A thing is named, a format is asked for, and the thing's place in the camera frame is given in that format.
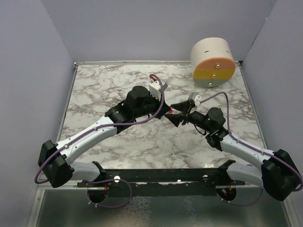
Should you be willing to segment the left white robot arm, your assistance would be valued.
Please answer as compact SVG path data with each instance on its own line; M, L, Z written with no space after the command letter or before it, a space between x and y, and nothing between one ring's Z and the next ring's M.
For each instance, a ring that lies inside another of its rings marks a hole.
M138 125L137 118L148 116L143 122L161 118L170 111L165 103L164 91L157 81L148 88L135 86L126 99L110 108L104 116L74 136L54 144L48 140L42 144L38 166L53 188L69 180L86 180L93 186L101 186L105 170L98 162L78 163L76 159L98 143L113 137L132 125Z

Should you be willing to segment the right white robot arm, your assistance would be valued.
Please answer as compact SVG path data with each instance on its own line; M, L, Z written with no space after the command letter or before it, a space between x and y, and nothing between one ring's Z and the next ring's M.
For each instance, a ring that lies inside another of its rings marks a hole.
M237 156L250 166L233 164L218 172L217 179L223 185L233 180L256 184L274 199L283 201L292 192L303 188L303 178L299 174L290 155L280 149L271 151L246 143L224 128L226 119L221 109L212 107L207 114L192 111L189 101L172 105L178 114L165 114L176 127L180 124L193 124L204 130L207 143L219 151Z

